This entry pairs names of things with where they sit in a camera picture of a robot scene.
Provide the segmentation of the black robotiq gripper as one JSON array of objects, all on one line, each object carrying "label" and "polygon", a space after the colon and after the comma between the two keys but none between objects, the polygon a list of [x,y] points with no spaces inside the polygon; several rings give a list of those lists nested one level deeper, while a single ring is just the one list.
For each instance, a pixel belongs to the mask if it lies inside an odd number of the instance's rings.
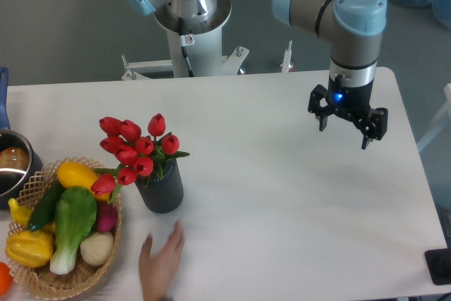
[{"label": "black robotiq gripper", "polygon": [[[341,78],[340,75],[341,86],[329,78],[328,91],[323,85],[315,86],[309,97],[308,112],[315,115],[320,131],[327,127],[329,111],[355,125],[362,125],[362,149],[366,149],[371,141],[381,140],[387,132],[388,110],[370,107],[373,81],[361,87],[345,87]],[[322,99],[326,99],[327,105],[321,105]]]}]

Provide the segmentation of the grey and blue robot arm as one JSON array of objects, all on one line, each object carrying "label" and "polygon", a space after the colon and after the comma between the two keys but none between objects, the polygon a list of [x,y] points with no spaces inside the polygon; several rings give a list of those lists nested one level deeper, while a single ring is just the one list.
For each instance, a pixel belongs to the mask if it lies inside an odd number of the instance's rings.
[{"label": "grey and blue robot arm", "polygon": [[[166,30],[174,76],[222,75],[222,29],[230,0],[126,0],[143,16],[154,15]],[[282,23],[315,34],[331,44],[327,86],[316,86],[308,110],[320,129],[331,115],[354,124],[363,144],[380,140],[388,111],[370,106],[373,79],[386,24],[387,0],[272,0]]]}]

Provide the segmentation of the bare human hand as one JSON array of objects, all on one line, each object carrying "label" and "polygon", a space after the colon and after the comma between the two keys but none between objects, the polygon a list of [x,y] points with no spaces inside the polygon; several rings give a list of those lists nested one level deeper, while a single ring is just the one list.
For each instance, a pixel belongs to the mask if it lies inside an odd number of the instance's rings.
[{"label": "bare human hand", "polygon": [[168,289],[178,272],[185,244],[180,220],[174,224],[165,245],[151,254],[153,236],[149,233],[142,244],[139,257],[139,275],[143,300],[168,300]]}]

